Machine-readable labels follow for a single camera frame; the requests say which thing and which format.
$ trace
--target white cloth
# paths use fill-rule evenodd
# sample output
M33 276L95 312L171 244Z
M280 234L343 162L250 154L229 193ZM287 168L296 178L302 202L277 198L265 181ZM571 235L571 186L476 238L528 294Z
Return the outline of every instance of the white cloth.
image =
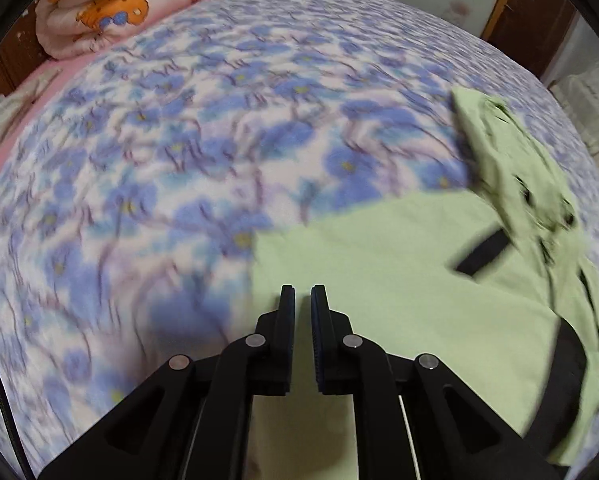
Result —
M582 450L573 465L568 470L568 474L564 480L575 480L586 466L588 466L593 458L599 453L599 412L595 416L591 428L586 435Z
M10 95L0 94L0 144L17 124L17 120L26 114L61 71L61 68L43 70Z

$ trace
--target green shirt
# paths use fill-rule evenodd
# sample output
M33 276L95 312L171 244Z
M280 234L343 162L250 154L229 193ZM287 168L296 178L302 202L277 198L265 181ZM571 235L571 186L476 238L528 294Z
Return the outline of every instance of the green shirt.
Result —
M436 354L519 434L535 415L566 319L587 370L579 415L551 460L569 465L582 447L599 409L599 284L575 200L501 100L462 88L453 94L479 167L475 192L416 192L257 235L254 319L284 284L295 286L299 306L291 394L254 402L264 479L356 478L351 399L320 396L315 384L307 297L316 283L355 332L392 354ZM474 276L456 272L497 228L510 245Z

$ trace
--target floral bedsheet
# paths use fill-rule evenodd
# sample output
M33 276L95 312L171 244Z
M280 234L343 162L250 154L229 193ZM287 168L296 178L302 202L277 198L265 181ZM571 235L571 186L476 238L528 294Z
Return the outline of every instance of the floral bedsheet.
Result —
M76 77L0 176L0 373L34 471L170 355L252 329L254 230L466 186L454 84L548 146L599 269L598 172L556 101L419 10L208 0Z

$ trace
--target brown wooden door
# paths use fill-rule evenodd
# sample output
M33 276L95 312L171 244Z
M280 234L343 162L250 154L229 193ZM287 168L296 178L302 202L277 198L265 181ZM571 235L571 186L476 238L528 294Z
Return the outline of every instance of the brown wooden door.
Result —
M574 15L569 0L507 0L488 43L539 77Z

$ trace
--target orange cartoon bear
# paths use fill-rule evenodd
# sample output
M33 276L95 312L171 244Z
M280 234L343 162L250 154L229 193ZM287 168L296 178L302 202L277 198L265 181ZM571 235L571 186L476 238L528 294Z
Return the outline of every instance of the orange cartoon bear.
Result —
M148 0L93 0L76 21L96 32L115 25L141 25L148 16Z

